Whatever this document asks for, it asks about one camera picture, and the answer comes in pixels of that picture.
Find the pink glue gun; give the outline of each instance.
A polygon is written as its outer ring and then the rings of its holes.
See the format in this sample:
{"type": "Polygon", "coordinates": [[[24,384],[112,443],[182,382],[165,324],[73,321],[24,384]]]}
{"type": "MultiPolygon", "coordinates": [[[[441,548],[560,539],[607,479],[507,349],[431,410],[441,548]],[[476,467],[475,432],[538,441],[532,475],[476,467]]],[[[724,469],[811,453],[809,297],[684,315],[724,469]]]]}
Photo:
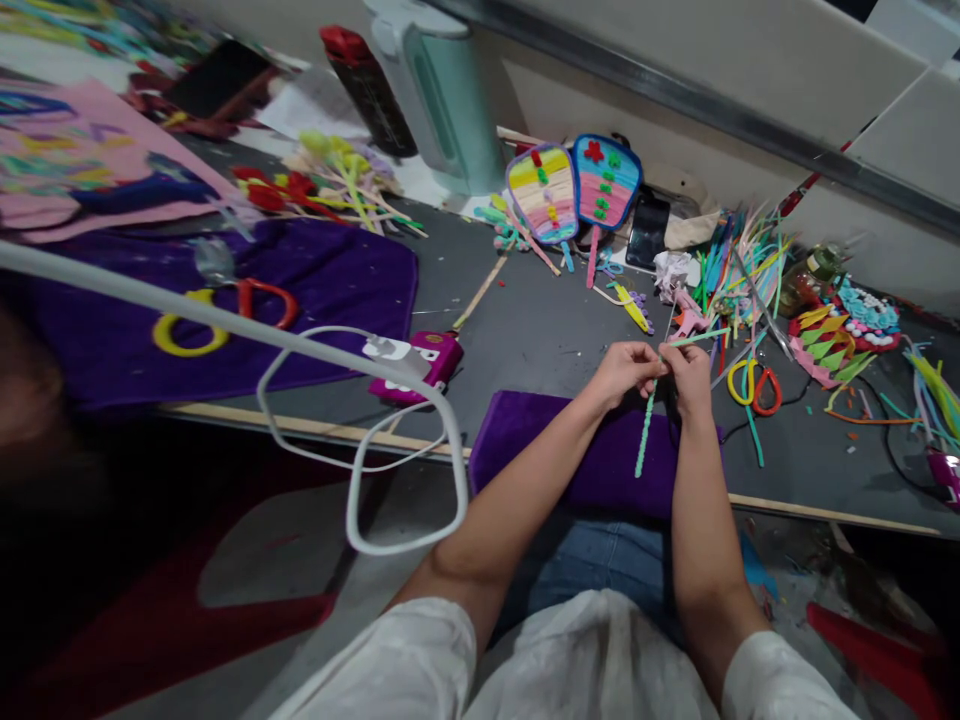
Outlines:
{"type": "MultiPolygon", "coordinates": [[[[463,357],[463,348],[455,338],[434,332],[418,332],[409,343],[386,340],[389,348],[384,349],[374,341],[368,341],[363,354],[374,362],[391,365],[398,370],[409,372],[422,379],[428,385],[443,392],[453,371],[463,357]]],[[[426,402],[420,393],[408,387],[398,385],[383,378],[370,383],[370,392],[379,398],[397,405],[416,405],[426,402]]]]}
{"type": "Polygon", "coordinates": [[[700,314],[700,306],[694,302],[690,294],[682,288],[674,290],[674,294],[677,307],[680,308],[680,329],[667,338],[667,342],[673,342],[682,337],[690,337],[690,333],[694,330],[706,332],[710,323],[700,314]]]}
{"type": "Polygon", "coordinates": [[[954,512],[960,512],[960,458],[945,453],[927,454],[930,472],[937,484],[947,488],[949,493],[943,498],[944,504],[954,512]]]}

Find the red bottle cap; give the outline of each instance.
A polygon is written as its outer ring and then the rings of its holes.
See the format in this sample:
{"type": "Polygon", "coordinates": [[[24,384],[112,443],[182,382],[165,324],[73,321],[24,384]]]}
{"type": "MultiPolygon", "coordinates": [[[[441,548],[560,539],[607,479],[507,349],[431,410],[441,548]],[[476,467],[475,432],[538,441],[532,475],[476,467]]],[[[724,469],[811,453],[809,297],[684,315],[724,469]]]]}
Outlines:
{"type": "Polygon", "coordinates": [[[320,39],[327,51],[327,57],[334,62],[356,67],[376,62],[367,42],[352,30],[339,25],[327,25],[320,28],[320,39]]]}

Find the gray table surface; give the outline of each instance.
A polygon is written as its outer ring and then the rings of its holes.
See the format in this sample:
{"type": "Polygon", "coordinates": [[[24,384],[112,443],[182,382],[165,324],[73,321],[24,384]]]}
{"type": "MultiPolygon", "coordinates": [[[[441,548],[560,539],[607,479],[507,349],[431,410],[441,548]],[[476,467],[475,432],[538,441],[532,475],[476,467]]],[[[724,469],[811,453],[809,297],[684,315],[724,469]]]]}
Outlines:
{"type": "MultiPolygon", "coordinates": [[[[279,167],[275,158],[236,145],[218,148],[195,139],[184,142],[221,171],[233,164],[271,171],[279,167]]],[[[416,202],[400,200],[397,204],[424,223],[430,234],[429,239],[400,238],[419,260],[415,311],[466,307],[496,262],[492,229],[416,202]]],[[[555,277],[532,253],[514,254],[497,278],[504,286],[494,282],[463,327],[460,342],[465,354],[447,398],[456,412],[466,447],[476,439],[490,400],[498,390],[572,397],[590,378],[610,343],[648,340],[656,344],[662,339],[670,308],[654,298],[653,279],[649,275],[627,270],[636,289],[650,296],[647,305],[656,328],[652,338],[640,331],[626,311],[587,291],[585,263],[578,261],[576,265],[574,274],[564,271],[555,277]]],[[[413,331],[442,332],[458,315],[414,315],[413,331]]],[[[945,376],[957,387],[960,337],[931,330],[908,317],[902,324],[915,341],[933,340],[927,348],[928,357],[934,363],[944,359],[945,376]]],[[[742,338],[728,350],[728,360],[741,346],[742,338]]],[[[784,400],[795,397],[807,375],[786,360],[772,339],[765,340],[761,348],[766,362],[780,379],[784,400]]],[[[864,377],[905,411],[912,411],[911,371],[899,351],[878,358],[864,377]]],[[[367,392],[369,382],[369,378],[363,377],[275,392],[271,405],[281,416],[369,428],[393,411],[367,392]]],[[[854,385],[862,387],[859,382],[854,385]]],[[[867,395],[878,414],[873,396],[869,392],[867,395]]],[[[724,445],[727,485],[734,501],[742,496],[750,499],[746,504],[755,507],[766,505],[774,511],[793,511],[780,505],[786,504],[823,511],[828,517],[831,513],[847,513],[929,528],[960,539],[960,517],[910,487],[894,471],[882,444],[884,429],[844,423],[824,414],[828,396],[814,383],[801,402],[783,408],[773,418],[758,421],[765,458],[762,469],[748,429],[738,432],[724,445]],[[858,439],[848,438],[850,432],[856,433],[858,439]],[[855,448],[852,453],[848,453],[850,447],[855,448]]],[[[639,397],[630,401],[642,410],[639,397]]],[[[714,391],[713,403],[717,423],[722,427],[732,428],[746,419],[743,408],[728,395],[725,383],[714,391]]],[[[258,410],[253,396],[212,404],[258,410]]],[[[860,416],[860,407],[859,399],[854,410],[847,409],[844,398],[838,399],[836,405],[839,412],[854,417],[860,416]]],[[[664,412],[662,403],[657,403],[656,412],[664,412]]],[[[418,412],[404,418],[394,432],[432,440],[439,435],[440,422],[435,411],[418,412]]],[[[930,482],[922,439],[911,435],[909,428],[893,427],[890,442],[904,471],[919,483],[930,482]]],[[[633,454],[636,448],[623,451],[633,454]]]]}

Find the metal rail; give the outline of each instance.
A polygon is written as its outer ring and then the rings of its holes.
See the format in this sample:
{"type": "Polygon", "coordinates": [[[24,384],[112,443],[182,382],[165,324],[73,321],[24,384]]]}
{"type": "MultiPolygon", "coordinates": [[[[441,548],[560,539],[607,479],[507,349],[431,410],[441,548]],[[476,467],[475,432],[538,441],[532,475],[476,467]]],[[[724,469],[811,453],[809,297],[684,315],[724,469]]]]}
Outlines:
{"type": "Polygon", "coordinates": [[[499,0],[427,2],[960,236],[960,210],[713,90],[672,76],[590,37],[560,27],[551,19],[499,0]]]}

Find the purple towel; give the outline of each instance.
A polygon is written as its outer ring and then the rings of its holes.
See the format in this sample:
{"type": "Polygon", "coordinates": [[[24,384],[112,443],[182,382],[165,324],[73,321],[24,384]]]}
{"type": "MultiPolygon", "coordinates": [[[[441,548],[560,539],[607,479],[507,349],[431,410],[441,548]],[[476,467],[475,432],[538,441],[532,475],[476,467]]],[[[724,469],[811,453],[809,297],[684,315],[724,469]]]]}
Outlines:
{"type": "MultiPolygon", "coordinates": [[[[234,253],[238,277],[284,288],[300,303],[291,332],[348,325],[392,338],[409,336],[417,289],[417,260],[410,249],[365,230],[312,220],[262,222],[254,235],[256,245],[234,232],[157,237],[97,231],[43,250],[183,293],[204,286],[187,241],[220,237],[234,253]]],[[[159,317],[153,310],[34,277],[7,275],[0,286],[11,307],[56,354],[66,394],[84,412],[248,395],[280,352],[232,336],[209,355],[174,357],[153,344],[159,317]]],[[[237,311],[234,288],[218,289],[214,301],[220,308],[237,311]]],[[[280,298],[254,291],[255,319],[273,324],[282,316],[280,298]]],[[[188,321],[178,323],[174,332],[184,347],[204,345],[210,337],[209,328],[188,321]]],[[[364,342],[352,333],[327,333],[316,339],[355,354],[364,342]]],[[[356,374],[292,355],[274,376],[271,389],[356,374]]]]}
{"type": "MultiPolygon", "coordinates": [[[[567,398],[509,390],[494,395],[470,454],[474,494],[486,487],[569,402],[567,398]]],[[[669,425],[663,415],[650,419],[643,474],[635,478],[643,413],[608,415],[561,503],[573,508],[634,510],[669,520],[677,474],[677,450],[670,440],[669,425]]]]}

